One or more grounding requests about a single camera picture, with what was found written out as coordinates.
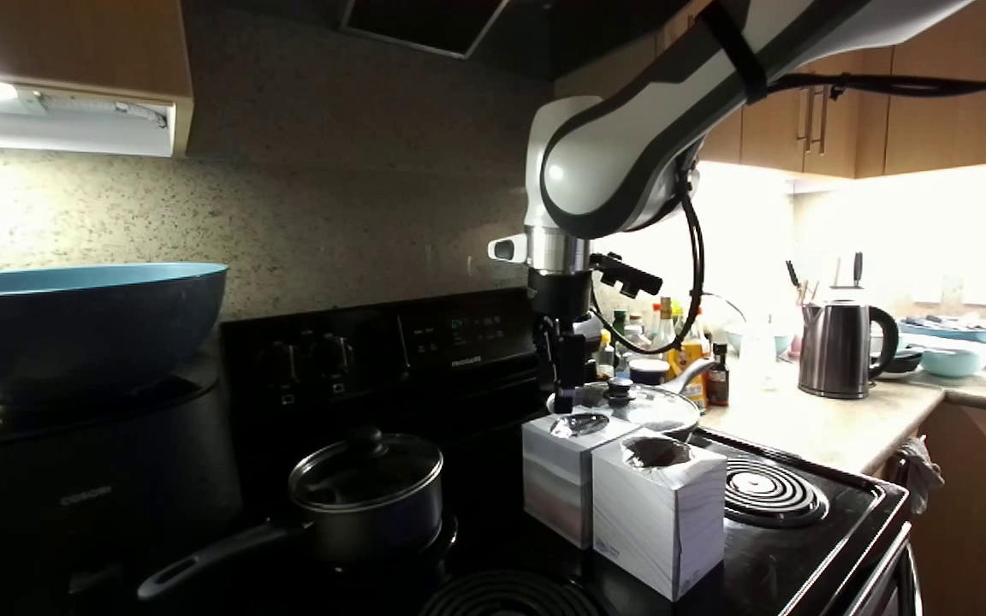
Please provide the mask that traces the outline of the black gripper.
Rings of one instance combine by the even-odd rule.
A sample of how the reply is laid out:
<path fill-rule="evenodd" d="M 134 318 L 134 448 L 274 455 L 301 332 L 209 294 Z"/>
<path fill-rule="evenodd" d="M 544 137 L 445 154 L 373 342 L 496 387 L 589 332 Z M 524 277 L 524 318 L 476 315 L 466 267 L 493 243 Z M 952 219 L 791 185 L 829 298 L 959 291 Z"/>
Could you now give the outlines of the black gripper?
<path fill-rule="evenodd" d="M 599 346 L 599 322 L 589 311 L 589 274 L 527 274 L 527 298 L 538 318 L 538 346 L 551 373 L 551 411 L 572 414 L 575 390 L 596 376 L 592 352 Z M 606 387 L 582 387 L 585 407 L 606 407 Z"/>

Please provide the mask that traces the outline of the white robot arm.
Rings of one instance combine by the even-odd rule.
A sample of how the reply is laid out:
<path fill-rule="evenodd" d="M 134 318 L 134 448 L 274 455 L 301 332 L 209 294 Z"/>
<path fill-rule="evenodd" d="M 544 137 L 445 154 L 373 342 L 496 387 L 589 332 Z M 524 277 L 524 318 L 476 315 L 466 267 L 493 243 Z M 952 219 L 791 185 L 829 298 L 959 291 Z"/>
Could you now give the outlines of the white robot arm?
<path fill-rule="evenodd" d="M 613 96 L 544 103 L 527 133 L 524 229 L 490 240 L 486 257 L 527 267 L 548 407 L 568 414 L 592 380 L 592 240 L 647 229 L 678 209 L 705 133 L 781 79 L 822 58 L 904 44 L 969 3 L 709 0 Z"/>

